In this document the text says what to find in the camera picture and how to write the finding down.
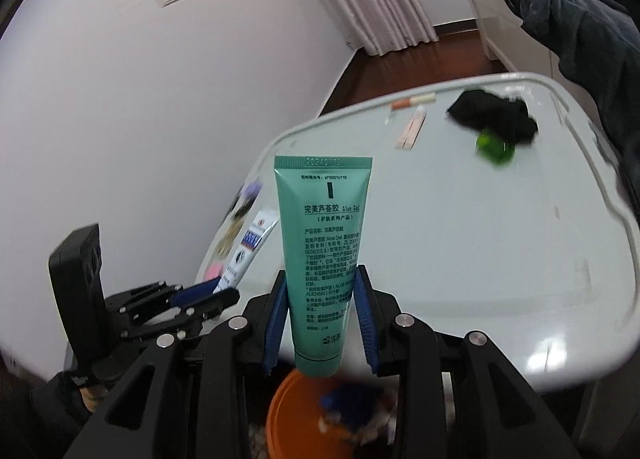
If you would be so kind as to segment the person left hand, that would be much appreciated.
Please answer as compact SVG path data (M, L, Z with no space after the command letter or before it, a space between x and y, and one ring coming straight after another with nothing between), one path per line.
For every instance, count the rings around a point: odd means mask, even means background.
M90 413L95 413L104 399L107 398L108 390L103 385L93 385L93 387L81 387L79 390L82 401Z

